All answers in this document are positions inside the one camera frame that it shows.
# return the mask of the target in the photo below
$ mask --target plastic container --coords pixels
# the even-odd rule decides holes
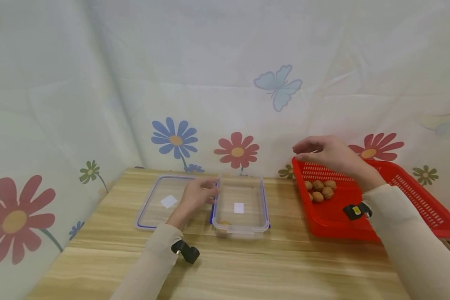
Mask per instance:
[[[166,223],[177,207],[187,183],[193,179],[193,176],[159,176],[139,211],[136,227],[140,230],[155,230],[159,224]],[[177,202],[166,207],[162,200],[168,196],[174,197]]]
[[[439,238],[450,239],[450,212],[411,175],[396,164],[366,160],[390,185],[398,186],[420,212],[421,217]],[[310,231],[317,237],[355,240],[380,240],[366,217],[350,221],[342,209],[361,202],[357,183],[345,174],[336,173],[322,165],[293,159],[293,171],[300,190],[303,209]],[[337,189],[333,198],[321,203],[310,201],[305,181],[334,180]]]
[[[221,174],[218,186],[221,192],[212,211],[216,235],[233,239],[263,237],[270,226],[263,178]]]

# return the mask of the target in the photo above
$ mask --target walnut inside container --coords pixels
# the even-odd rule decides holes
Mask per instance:
[[[322,190],[324,187],[323,182],[319,181],[319,180],[315,180],[313,181],[313,189],[316,190],[317,192],[319,192],[320,190]]]
[[[314,202],[323,202],[323,195],[320,192],[313,192],[312,196]]]
[[[323,197],[325,197],[325,199],[330,199],[331,197],[333,197],[333,189],[329,186],[325,186],[323,187],[323,190],[321,191]]]
[[[324,186],[331,187],[333,190],[336,190],[336,182],[334,180],[326,180],[323,182]]]
[[[228,222],[228,221],[220,221],[218,224],[220,224],[220,225],[231,225],[231,223]],[[228,235],[228,231],[226,229],[217,229],[216,230],[216,235],[219,236],[219,237],[224,238],[224,237],[226,237]]]
[[[306,189],[307,190],[312,190],[313,189],[313,184],[310,181],[305,181],[305,185],[306,185]]]

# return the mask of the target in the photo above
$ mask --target yellow sensor tag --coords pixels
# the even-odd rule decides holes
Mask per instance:
[[[355,206],[355,207],[353,208],[353,211],[355,212],[355,214],[361,215],[361,211],[360,211],[360,208],[358,208],[358,206]]]

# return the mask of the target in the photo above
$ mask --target beige sleeve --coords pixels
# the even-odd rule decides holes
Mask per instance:
[[[177,228],[159,225],[110,300],[155,300],[177,262],[178,256],[170,247],[182,238],[183,234]]]
[[[407,196],[386,184],[364,193],[363,202],[411,299],[450,300],[450,252]]]

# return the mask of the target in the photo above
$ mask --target white sticker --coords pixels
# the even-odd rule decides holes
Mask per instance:
[[[175,199],[174,196],[169,195],[165,197],[163,200],[160,201],[165,208],[171,208],[175,203],[178,202],[177,199]]]
[[[235,214],[244,214],[245,205],[243,203],[235,203]]]

